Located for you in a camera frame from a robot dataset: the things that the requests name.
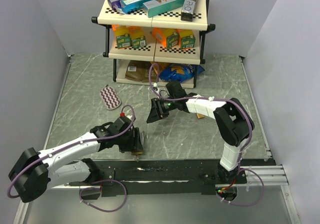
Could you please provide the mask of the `large brass padlock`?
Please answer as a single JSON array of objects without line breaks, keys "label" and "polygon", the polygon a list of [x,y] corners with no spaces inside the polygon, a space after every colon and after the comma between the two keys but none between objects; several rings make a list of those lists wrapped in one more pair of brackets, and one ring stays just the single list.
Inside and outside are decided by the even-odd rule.
[{"label": "large brass padlock", "polygon": [[140,156],[144,153],[144,141],[145,141],[145,132],[140,132],[139,130],[134,132],[134,139],[133,139],[133,149],[131,154],[134,156]]}]

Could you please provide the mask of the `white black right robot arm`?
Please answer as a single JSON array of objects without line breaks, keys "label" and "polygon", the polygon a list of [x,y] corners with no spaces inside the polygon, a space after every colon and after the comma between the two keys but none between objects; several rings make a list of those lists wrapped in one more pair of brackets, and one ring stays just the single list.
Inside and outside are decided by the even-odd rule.
[{"label": "white black right robot arm", "polygon": [[217,167],[219,180],[230,183],[240,173],[240,161],[244,149],[252,139],[255,128],[237,98],[218,99],[204,97],[196,93],[186,93],[179,81],[166,84],[167,97],[160,94],[157,83],[150,83],[151,90],[156,94],[151,100],[151,110],[147,123],[167,118],[175,109],[186,113],[201,114],[216,121],[218,130],[224,140],[222,157]]}]

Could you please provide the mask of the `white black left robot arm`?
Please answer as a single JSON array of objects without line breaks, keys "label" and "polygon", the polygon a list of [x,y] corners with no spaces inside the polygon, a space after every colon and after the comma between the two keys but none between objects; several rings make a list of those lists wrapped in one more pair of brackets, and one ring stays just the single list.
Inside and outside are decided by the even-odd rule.
[{"label": "white black left robot arm", "polygon": [[98,166],[86,155],[118,146],[121,153],[139,155],[143,152],[140,129],[133,121],[120,116],[115,122],[93,127],[81,137],[60,146],[36,151],[25,150],[11,171],[10,188],[17,191],[10,198],[20,198],[28,203],[46,190],[69,182],[95,184],[99,178]]}]

